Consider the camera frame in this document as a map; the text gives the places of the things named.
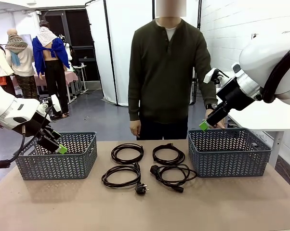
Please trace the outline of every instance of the blue jacket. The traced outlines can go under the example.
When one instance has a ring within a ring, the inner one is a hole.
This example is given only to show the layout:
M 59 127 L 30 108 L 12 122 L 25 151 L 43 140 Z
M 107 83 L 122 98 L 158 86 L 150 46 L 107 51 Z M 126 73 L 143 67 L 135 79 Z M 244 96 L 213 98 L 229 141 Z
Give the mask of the blue jacket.
M 43 57 L 43 50 L 50 51 L 51 57 L 55 58 L 57 56 L 57 58 L 59 58 L 67 68 L 70 68 L 65 46 L 60 38 L 55 38 L 53 40 L 51 49 L 43 47 L 37 37 L 33 39 L 32 43 L 35 59 L 35 68 L 38 75 L 39 73 L 42 73 L 44 75 L 45 63 Z

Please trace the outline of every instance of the man's left hand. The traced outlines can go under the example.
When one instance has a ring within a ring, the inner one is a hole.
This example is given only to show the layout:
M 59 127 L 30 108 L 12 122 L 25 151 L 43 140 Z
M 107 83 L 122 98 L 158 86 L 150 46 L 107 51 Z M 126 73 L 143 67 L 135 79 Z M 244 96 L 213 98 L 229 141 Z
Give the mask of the man's left hand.
M 208 116 L 210 115 L 210 113 L 212 113 L 212 112 L 213 112 L 212 109 L 207 109 L 206 110 L 206 114 L 205 114 L 205 119 L 207 119 Z M 225 129 L 225 127 L 224 127 L 224 119 L 221 120 L 220 122 L 218 122 L 214 127 L 211 126 L 210 128 L 222 128 L 222 129 Z

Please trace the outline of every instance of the basket rim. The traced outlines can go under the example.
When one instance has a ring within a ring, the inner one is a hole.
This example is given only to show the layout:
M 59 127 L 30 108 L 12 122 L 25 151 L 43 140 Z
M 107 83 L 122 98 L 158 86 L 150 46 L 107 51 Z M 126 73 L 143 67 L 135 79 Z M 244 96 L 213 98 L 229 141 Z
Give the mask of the basket rim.
M 97 136 L 97 132 L 95 132 L 95 131 L 85 131 L 85 132 L 82 132 L 82 131 L 75 131 L 75 132 L 73 132 L 73 131 L 68 131 L 68 132 L 61 131 L 61 132 L 58 132 L 58 133 L 59 134 L 94 134 L 94 136 L 93 136 L 92 141 L 89 143 L 88 147 L 86 148 L 86 150 L 83 153 L 48 154 L 48 155 L 19 155 L 17 159 L 19 159 L 19 158 L 28 158 L 28 157 L 31 157 L 31 156 L 47 156 L 47 157 L 58 157 L 58 156 L 60 156 L 60 157 L 69 157 L 69 156 L 72 156 L 72 155 L 81 156 L 81 155 L 84 155 L 86 153 L 86 151 L 88 150 L 89 146 L 94 142 L 94 139 Z
M 192 142 L 193 146 L 195 147 L 196 151 L 198 153 L 201 153 L 201 154 L 217 154 L 217 153 L 238 153 L 238 152 L 241 152 L 241 153 L 250 153 L 250 152 L 254 152 L 254 153 L 260 153 L 260 152 L 272 152 L 272 147 L 270 147 L 267 143 L 265 143 L 263 140 L 261 140 L 258 136 L 256 136 L 250 129 L 248 128 L 226 128 L 226 129 L 211 129 L 211 130 L 215 130 L 215 131 L 221 131 L 221 130 L 245 130 L 247 132 L 249 132 L 252 136 L 254 136 L 256 139 L 258 139 L 260 142 L 262 142 L 267 148 L 268 150 L 253 150 L 253 151 L 240 151 L 240 150 L 237 150 L 237 151 L 199 151 L 196 146 L 194 145 L 194 143 L 192 142 L 192 138 L 190 136 L 190 133 L 191 132 L 206 132 L 206 131 L 203 131 L 201 129 L 191 129 L 188 131 L 188 137 L 189 137 L 189 141 Z

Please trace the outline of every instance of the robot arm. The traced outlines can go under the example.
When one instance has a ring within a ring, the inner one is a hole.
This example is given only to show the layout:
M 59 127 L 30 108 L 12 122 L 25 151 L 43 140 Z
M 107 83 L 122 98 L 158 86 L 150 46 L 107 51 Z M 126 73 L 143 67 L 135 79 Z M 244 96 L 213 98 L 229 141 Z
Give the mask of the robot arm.
M 52 153 L 64 154 L 67 149 L 57 142 L 60 135 L 49 126 L 51 120 L 46 112 L 51 107 L 56 111 L 61 110 L 55 95 L 40 104 L 35 99 L 18 99 L 0 87 L 0 127 L 24 134 L 25 137 L 36 136 L 38 145 Z M 0 161 L 0 168 L 9 165 L 9 160 Z
M 290 31 L 271 37 L 256 37 L 242 51 L 240 64 L 232 66 L 235 77 L 225 81 L 213 69 L 205 78 L 225 85 L 217 93 L 222 103 L 200 128 L 208 129 L 228 115 L 231 109 L 243 110 L 254 101 L 272 103 L 275 98 L 290 104 Z

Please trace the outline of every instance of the man's right hand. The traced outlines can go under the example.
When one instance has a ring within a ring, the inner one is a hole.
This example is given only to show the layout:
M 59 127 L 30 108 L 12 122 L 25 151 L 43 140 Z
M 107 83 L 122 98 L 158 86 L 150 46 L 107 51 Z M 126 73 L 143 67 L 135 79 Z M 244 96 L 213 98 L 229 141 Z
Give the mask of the man's right hand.
M 134 136 L 140 138 L 141 121 L 140 120 L 130 121 L 130 131 Z

